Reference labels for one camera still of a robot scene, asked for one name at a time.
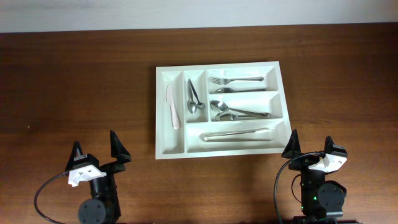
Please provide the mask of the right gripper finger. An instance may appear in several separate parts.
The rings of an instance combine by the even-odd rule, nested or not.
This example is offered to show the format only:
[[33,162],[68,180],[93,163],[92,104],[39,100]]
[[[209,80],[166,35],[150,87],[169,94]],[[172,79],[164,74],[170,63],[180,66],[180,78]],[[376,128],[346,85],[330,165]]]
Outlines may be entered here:
[[333,151],[334,151],[334,142],[333,142],[331,136],[327,136],[325,138],[324,152],[332,153]]
[[294,129],[290,135],[289,141],[282,152],[281,157],[286,158],[286,159],[293,159],[295,157],[301,156],[301,148],[300,148],[300,142],[299,142],[299,137],[298,137],[298,132],[296,129]]

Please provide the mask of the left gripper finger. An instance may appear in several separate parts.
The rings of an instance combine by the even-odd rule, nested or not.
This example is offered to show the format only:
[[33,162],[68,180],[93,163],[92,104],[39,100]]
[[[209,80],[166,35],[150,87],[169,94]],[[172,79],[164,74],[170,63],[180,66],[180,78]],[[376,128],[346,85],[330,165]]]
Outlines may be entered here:
[[127,163],[131,162],[131,155],[119,140],[115,131],[110,131],[110,144],[111,144],[111,157],[115,158],[118,162]]
[[68,160],[68,162],[66,164],[65,171],[72,170],[73,165],[75,163],[75,158],[81,156],[82,154],[83,154],[83,151],[82,151],[80,142],[79,141],[75,141],[73,143],[72,152],[71,152],[69,160]]

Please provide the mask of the white plastic cutlery tray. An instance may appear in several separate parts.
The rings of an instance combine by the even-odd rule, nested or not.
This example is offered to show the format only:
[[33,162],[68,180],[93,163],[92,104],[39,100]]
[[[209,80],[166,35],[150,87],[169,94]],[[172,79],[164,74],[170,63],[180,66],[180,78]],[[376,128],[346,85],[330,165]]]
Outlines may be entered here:
[[[235,81],[217,85],[210,81],[217,78],[263,77],[261,82]],[[187,108],[187,81],[191,79],[199,100],[205,109],[191,114]],[[170,106],[166,102],[167,86],[172,86],[174,103],[180,118],[180,129],[174,129]],[[235,90],[263,89],[266,91],[215,93],[219,88]],[[210,106],[218,100],[231,108],[270,113],[270,118],[216,121],[219,113]],[[235,115],[246,115],[227,111]],[[204,142],[203,133],[242,131],[269,128],[273,141],[263,142]],[[157,159],[182,159],[194,157],[235,156],[249,154],[278,154],[289,141],[291,132],[282,74],[278,62],[230,63],[215,65],[186,65],[159,67],[156,70],[156,119],[155,156]]]

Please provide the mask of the large steel spoon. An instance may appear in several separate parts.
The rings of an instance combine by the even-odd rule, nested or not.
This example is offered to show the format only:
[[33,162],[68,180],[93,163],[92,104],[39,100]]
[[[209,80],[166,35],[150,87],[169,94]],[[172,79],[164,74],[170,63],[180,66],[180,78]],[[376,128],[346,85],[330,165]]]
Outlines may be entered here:
[[232,113],[218,113],[215,116],[216,121],[234,121],[234,120],[245,120],[245,119],[259,119],[259,117],[250,115],[235,115]]
[[231,108],[226,103],[224,103],[222,101],[218,101],[218,100],[210,101],[210,106],[213,110],[215,110],[219,113],[224,113],[224,112],[231,110],[231,111],[243,113],[243,114],[257,117],[257,118],[270,118],[271,117],[270,113],[257,113],[257,112],[253,112],[253,111],[246,111],[246,110],[239,110],[236,108]]

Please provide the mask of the steel tongs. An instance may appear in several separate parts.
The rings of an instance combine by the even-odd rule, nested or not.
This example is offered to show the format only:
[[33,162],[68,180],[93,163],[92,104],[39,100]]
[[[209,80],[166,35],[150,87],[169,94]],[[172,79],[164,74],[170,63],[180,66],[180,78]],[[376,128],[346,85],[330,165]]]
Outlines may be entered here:
[[242,131],[224,131],[200,134],[204,142],[267,142],[273,141],[269,128],[245,129]]

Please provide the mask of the small steel teaspoon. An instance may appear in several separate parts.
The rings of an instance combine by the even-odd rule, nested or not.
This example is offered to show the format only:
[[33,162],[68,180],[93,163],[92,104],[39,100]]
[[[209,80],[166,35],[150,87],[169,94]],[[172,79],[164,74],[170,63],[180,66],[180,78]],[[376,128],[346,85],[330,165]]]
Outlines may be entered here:
[[190,86],[191,86],[191,89],[192,89],[192,92],[193,92],[195,98],[197,99],[197,108],[200,109],[200,110],[205,109],[205,104],[202,103],[202,102],[199,100],[197,91],[196,91],[195,87],[193,86],[193,83],[192,83],[191,79],[189,79],[188,82],[189,82],[189,84],[190,84]]
[[192,83],[190,80],[187,81],[187,91],[188,91],[188,102],[187,108],[191,114],[195,114],[197,111],[197,104],[193,100]]

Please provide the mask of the steel fork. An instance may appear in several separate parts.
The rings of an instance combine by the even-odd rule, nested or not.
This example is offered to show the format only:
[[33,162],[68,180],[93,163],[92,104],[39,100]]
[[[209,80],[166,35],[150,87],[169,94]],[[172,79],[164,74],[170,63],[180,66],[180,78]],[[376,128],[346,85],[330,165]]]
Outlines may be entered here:
[[227,85],[231,82],[235,81],[244,81],[244,82],[261,82],[263,81],[263,77],[250,77],[250,78],[217,78],[210,77],[210,81],[217,85]]
[[263,89],[253,89],[253,90],[235,90],[233,88],[224,87],[215,90],[215,93],[239,93],[239,92],[253,92],[253,91],[266,91],[266,89],[263,88]]

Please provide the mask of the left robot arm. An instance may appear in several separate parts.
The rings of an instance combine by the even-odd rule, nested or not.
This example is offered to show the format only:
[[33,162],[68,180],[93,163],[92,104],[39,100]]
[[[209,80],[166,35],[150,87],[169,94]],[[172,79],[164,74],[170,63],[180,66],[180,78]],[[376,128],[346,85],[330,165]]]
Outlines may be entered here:
[[114,175],[126,170],[125,163],[131,162],[131,155],[113,130],[110,131],[110,146],[111,157],[115,161],[100,165],[94,155],[83,153],[78,141],[73,143],[65,168],[68,184],[72,187],[81,182],[90,184],[91,198],[78,209],[78,219],[82,224],[116,223],[121,216]]

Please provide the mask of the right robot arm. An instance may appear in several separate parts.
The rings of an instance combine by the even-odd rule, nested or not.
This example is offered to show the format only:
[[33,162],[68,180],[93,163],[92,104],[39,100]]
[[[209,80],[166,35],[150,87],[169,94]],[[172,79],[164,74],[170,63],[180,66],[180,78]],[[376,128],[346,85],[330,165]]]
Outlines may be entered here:
[[346,149],[336,145],[331,136],[325,139],[324,150],[302,153],[297,130],[293,130],[282,153],[288,161],[282,167],[299,171],[302,216],[292,223],[336,223],[343,215],[347,190],[341,184],[326,180],[348,158]]

